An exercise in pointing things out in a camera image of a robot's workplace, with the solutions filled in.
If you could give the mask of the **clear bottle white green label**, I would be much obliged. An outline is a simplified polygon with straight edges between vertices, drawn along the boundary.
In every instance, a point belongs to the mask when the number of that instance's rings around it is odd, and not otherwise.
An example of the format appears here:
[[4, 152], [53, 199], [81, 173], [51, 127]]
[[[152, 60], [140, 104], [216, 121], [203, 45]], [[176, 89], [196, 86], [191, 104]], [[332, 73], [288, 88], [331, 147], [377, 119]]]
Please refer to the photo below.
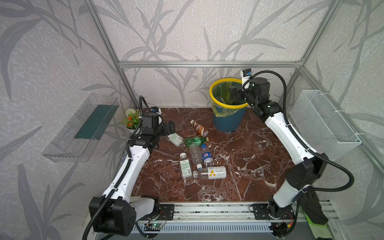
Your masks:
[[168, 135], [168, 140], [176, 147], [183, 147], [185, 145], [185, 140], [177, 133]]

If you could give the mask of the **square bottle white green label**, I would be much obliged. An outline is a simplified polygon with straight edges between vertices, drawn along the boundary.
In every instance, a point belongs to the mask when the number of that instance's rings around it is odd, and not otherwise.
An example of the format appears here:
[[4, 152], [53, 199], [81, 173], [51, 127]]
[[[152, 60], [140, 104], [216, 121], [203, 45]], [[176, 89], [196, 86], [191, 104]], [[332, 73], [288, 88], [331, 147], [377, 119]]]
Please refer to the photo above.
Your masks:
[[180, 168], [183, 179], [192, 179], [193, 172], [190, 164], [190, 160], [186, 153], [180, 154]]

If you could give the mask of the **clear Pepsi bottle blue cap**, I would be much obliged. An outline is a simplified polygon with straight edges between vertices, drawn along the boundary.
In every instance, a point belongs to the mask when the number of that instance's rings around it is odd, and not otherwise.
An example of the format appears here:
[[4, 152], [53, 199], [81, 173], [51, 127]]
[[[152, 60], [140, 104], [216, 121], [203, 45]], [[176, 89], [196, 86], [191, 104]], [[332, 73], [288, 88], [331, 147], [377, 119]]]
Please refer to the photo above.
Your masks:
[[213, 167], [215, 165], [211, 151], [206, 144], [202, 145], [202, 160], [206, 167]]

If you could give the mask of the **clear bottle yellow logo label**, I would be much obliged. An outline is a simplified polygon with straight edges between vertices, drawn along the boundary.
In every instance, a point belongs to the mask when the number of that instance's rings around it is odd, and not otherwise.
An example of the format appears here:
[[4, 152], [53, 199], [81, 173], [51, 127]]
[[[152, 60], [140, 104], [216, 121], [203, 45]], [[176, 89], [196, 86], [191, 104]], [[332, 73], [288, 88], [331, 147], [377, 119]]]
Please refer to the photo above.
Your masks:
[[224, 166], [207, 167], [193, 172], [194, 179], [202, 180], [216, 180], [225, 179], [227, 177], [227, 170]]

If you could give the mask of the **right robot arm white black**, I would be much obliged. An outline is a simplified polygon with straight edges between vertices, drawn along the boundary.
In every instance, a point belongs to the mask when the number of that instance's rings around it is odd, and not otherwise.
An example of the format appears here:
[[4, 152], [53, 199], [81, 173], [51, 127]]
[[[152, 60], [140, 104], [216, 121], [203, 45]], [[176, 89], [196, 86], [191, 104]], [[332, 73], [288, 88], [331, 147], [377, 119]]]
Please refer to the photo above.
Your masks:
[[288, 151], [294, 166], [285, 173], [285, 181], [270, 198], [268, 214], [279, 219], [291, 205], [306, 198], [312, 184], [318, 180], [327, 165], [328, 157], [319, 155], [289, 122], [286, 105], [270, 100], [270, 83], [265, 78], [242, 77], [241, 87], [231, 88], [231, 98], [244, 100], [255, 115], [269, 127]]

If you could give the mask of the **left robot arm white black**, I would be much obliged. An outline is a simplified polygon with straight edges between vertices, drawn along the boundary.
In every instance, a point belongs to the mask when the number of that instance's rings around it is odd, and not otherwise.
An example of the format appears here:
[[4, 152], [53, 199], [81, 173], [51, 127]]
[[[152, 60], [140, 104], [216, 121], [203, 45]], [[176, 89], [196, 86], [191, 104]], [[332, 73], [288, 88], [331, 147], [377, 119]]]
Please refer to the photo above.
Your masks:
[[114, 235], [128, 236], [138, 220], [158, 214], [157, 197], [141, 197], [132, 202], [131, 195], [142, 167], [160, 138], [175, 132], [174, 122], [165, 122], [161, 113], [161, 109], [154, 107], [141, 117], [140, 133], [133, 133], [127, 141], [127, 156], [116, 177], [102, 196], [92, 198], [89, 204], [91, 220], [83, 233], [84, 240], [91, 230], [107, 234], [107, 239]]

